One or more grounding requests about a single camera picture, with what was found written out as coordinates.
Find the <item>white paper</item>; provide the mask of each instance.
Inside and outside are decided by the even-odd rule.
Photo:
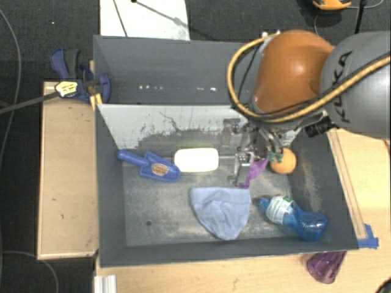
[[[100,0],[100,34],[124,37],[124,29],[129,37],[190,40],[185,0]]]

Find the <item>blue clamp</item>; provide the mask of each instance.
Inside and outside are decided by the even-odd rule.
[[[108,74],[100,74],[97,80],[93,79],[93,73],[84,63],[78,64],[80,50],[59,48],[50,55],[52,69],[59,75],[61,81],[77,83],[77,88],[69,95],[60,95],[61,98],[78,99],[90,103],[91,93],[87,87],[100,85],[102,102],[107,103],[110,99],[111,83]],[[82,78],[78,79],[78,70],[82,72]]]
[[[358,239],[359,248],[374,248],[375,250],[379,247],[379,238],[374,237],[372,233],[372,228],[370,225],[364,223],[365,230],[367,231],[366,239]]]

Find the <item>blue cloth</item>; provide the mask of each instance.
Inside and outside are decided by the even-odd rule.
[[[234,240],[249,219],[251,197],[248,189],[201,187],[191,189],[190,204],[209,232]]]

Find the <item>yellow cable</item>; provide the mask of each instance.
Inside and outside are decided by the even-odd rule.
[[[378,68],[381,68],[387,64],[390,63],[390,57],[387,56],[384,59],[381,59],[379,61],[376,61],[375,63],[371,64],[370,66],[366,67],[362,71],[358,72],[355,74],[352,78],[349,78],[347,81],[342,83],[340,86],[335,88],[333,91],[325,95],[323,98],[319,99],[318,101],[310,104],[309,106],[292,113],[290,115],[280,117],[280,118],[275,118],[275,119],[265,119],[266,122],[268,123],[281,123],[283,121],[288,121],[288,120],[294,120],[295,118],[298,118],[300,116],[306,115],[317,108],[325,105],[326,103],[330,102],[333,100],[336,96],[340,95],[342,92],[350,88],[352,85],[355,83],[359,82],[361,79],[369,75],[370,73],[374,72]]]
[[[233,69],[234,69],[234,66],[236,64],[236,61],[239,59],[239,57],[244,53],[246,52],[248,49],[251,49],[252,47],[256,46],[257,44],[259,43],[262,43],[264,42],[266,39],[268,38],[272,38],[272,37],[275,37],[276,35],[278,34],[272,34],[272,35],[269,35],[269,36],[266,36],[266,37],[262,37],[262,38],[259,38],[259,39],[255,39],[253,40],[252,42],[249,42],[247,43],[246,45],[242,46],[239,50],[237,50],[237,52],[233,55],[230,63],[228,64],[228,69],[227,69],[227,85],[228,85],[228,91],[229,91],[229,94],[233,100],[233,102],[235,103],[235,106],[237,106],[242,112],[244,112],[245,114],[248,114],[250,116],[253,116],[253,117],[261,117],[260,114],[257,114],[257,113],[254,113],[252,111],[250,111],[249,109],[247,109],[243,104],[240,103],[236,93],[235,93],[235,89],[233,88],[233,83],[232,83],[232,72],[233,72]]]
[[[241,110],[243,113],[250,115],[251,117],[258,118],[258,119],[260,119],[264,122],[267,122],[267,123],[281,123],[281,122],[288,121],[288,120],[294,120],[300,116],[306,115],[306,114],[314,111],[315,109],[325,105],[329,101],[333,100],[336,96],[338,96],[339,94],[341,94],[342,92],[344,92],[345,90],[350,88],[352,85],[354,85],[355,83],[357,83],[358,81],[360,81],[361,79],[363,79],[364,77],[369,75],[370,73],[372,73],[375,70],[390,63],[390,56],[385,57],[384,59],[381,59],[379,61],[376,61],[375,63],[371,64],[370,66],[364,68],[362,71],[355,74],[352,78],[349,78],[347,81],[342,83],[340,86],[338,86],[336,89],[334,89],[333,91],[331,91],[330,93],[325,95],[320,100],[310,104],[309,106],[307,106],[307,107],[305,107],[295,113],[292,113],[290,115],[280,117],[280,118],[265,118],[267,115],[254,113],[251,110],[249,110],[248,108],[246,108],[243,104],[240,103],[240,101],[235,93],[235,89],[233,87],[232,73],[233,73],[236,61],[239,59],[239,57],[244,52],[246,52],[248,49],[254,47],[257,44],[266,41],[268,38],[275,37],[276,35],[278,35],[278,34],[272,34],[267,37],[259,38],[259,39],[256,39],[256,40],[249,42],[246,45],[242,46],[239,50],[237,50],[237,52],[231,58],[231,61],[228,65],[228,69],[227,69],[228,92],[231,96],[231,99],[235,103],[235,106],[238,107],[238,109]]]

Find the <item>black carpet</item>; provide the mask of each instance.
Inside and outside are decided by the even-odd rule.
[[[368,0],[367,5],[379,0]],[[390,30],[391,0],[364,11],[361,31]],[[246,42],[264,31],[313,30],[318,13],[304,0],[186,0],[193,40]],[[18,37],[23,60],[19,101],[40,96],[45,78],[55,78],[48,56],[56,48],[79,48],[92,58],[99,33],[99,0],[0,0]],[[333,44],[354,33],[357,10],[316,19]],[[0,18],[0,101],[13,102],[18,64],[12,36]],[[0,143],[9,115],[0,115]],[[40,159],[40,106],[15,112],[0,174],[0,227],[4,251],[35,253]],[[91,292],[91,259],[51,262],[60,292]],[[27,256],[4,255],[0,292],[55,292],[50,270]]]

